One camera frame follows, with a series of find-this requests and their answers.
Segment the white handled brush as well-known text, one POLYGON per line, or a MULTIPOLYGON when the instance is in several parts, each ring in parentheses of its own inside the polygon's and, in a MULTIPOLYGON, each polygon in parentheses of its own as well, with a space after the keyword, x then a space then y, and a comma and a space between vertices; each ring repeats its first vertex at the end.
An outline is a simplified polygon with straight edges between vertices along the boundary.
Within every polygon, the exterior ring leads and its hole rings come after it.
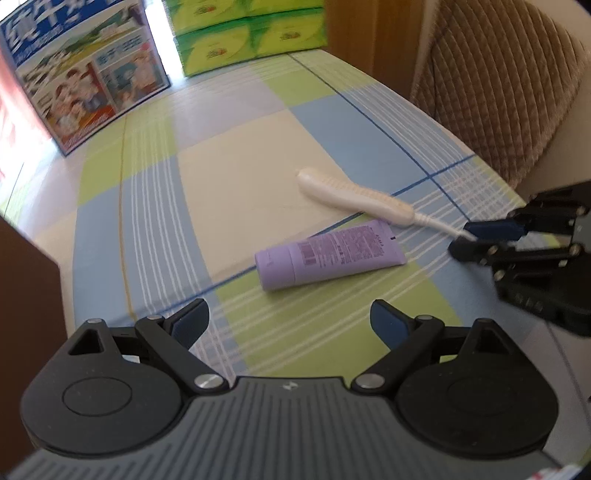
POLYGON ((470 232, 420 213, 412 205, 393 196, 363 187, 351 180, 325 175, 314 168, 301 169, 297 173, 297 185, 305 196, 327 206, 362 212, 400 227, 419 225, 433 228, 454 238, 476 240, 470 232))

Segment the green tissue pack stack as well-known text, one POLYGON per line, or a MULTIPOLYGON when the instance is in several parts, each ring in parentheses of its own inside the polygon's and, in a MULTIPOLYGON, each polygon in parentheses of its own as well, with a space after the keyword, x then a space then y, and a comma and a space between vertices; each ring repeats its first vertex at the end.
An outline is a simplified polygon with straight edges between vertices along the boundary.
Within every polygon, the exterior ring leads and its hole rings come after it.
POLYGON ((166 1, 183 74, 327 45, 322 1, 166 1))

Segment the purple cream tube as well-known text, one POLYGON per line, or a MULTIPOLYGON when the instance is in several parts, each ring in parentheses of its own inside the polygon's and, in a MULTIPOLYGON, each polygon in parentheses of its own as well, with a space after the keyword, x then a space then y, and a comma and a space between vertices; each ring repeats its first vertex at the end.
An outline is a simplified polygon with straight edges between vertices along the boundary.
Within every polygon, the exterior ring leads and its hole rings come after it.
POLYGON ((254 256, 263 290, 276 291, 407 263, 389 224, 372 220, 254 256))

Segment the brown cardboard storage box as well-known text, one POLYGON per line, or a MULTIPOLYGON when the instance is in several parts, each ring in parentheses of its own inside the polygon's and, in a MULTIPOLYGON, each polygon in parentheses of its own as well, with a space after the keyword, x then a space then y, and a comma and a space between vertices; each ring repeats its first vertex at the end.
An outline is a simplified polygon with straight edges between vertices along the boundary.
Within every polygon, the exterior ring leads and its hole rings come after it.
POLYGON ((57 264, 1 221, 1 471, 33 450, 21 397, 66 339, 57 264))

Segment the checkered tablecloth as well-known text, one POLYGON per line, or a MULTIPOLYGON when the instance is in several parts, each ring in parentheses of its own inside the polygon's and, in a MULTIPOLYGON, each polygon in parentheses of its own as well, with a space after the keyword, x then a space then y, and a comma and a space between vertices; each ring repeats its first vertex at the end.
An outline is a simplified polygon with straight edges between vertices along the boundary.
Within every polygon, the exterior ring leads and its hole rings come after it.
POLYGON ((184 80, 68 156, 31 124, 5 147, 1 211, 60 268, 66 327, 126 325, 204 297, 194 353, 228 378, 352 379, 386 352, 383 299, 451 325, 496 320, 556 391, 548 440, 563 463, 590 450, 590 343, 501 302, 488 269, 437 231, 397 230, 407 262, 266 293, 257 251, 359 223, 301 195, 312 167, 400 198, 454 227, 502 218, 521 197, 470 149, 378 81, 321 50, 184 80))

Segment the brown curtain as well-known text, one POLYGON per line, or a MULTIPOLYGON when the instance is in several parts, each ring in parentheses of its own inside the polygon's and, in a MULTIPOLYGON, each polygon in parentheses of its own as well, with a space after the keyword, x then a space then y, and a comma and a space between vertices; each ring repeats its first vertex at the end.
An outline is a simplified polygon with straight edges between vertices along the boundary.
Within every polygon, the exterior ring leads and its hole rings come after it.
POLYGON ((325 1, 325 49, 408 97, 424 13, 418 0, 325 1))

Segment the blue milk carton box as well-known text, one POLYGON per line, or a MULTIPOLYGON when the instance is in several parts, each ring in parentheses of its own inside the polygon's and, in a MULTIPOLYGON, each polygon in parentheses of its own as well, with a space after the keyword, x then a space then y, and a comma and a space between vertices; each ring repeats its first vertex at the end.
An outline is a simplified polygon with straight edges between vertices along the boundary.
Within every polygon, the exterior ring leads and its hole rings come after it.
POLYGON ((141 1, 27 1, 1 48, 63 155, 170 86, 141 1))

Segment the brown quilted chair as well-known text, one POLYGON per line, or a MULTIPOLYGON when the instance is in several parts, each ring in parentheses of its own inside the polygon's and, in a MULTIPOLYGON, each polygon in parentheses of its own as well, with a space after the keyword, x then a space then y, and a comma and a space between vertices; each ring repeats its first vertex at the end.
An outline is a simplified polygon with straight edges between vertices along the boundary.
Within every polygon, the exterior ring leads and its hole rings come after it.
POLYGON ((527 1, 441 1, 411 100, 517 187, 589 63, 589 49, 527 1))

